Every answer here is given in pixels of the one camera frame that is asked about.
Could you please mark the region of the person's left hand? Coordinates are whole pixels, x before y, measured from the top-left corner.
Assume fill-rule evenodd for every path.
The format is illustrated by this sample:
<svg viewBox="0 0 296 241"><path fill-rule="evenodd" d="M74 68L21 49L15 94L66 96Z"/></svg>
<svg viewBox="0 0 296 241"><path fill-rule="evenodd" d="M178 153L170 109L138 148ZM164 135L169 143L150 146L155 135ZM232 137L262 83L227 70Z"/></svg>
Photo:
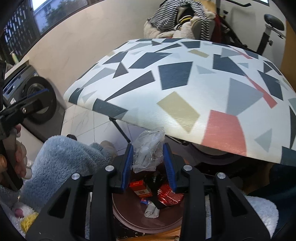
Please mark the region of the person's left hand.
<svg viewBox="0 0 296 241"><path fill-rule="evenodd" d="M14 130L16 130L16 137L19 137L21 134L21 125L18 124L15 126ZM18 174L21 178L25 178L27 174L27 164L24 159L26 159L27 150L25 146L16 140L16 151L15 151L15 160L16 164L14 166L15 173ZM6 180L4 180L3 175L1 174L1 185L6 184Z"/></svg>

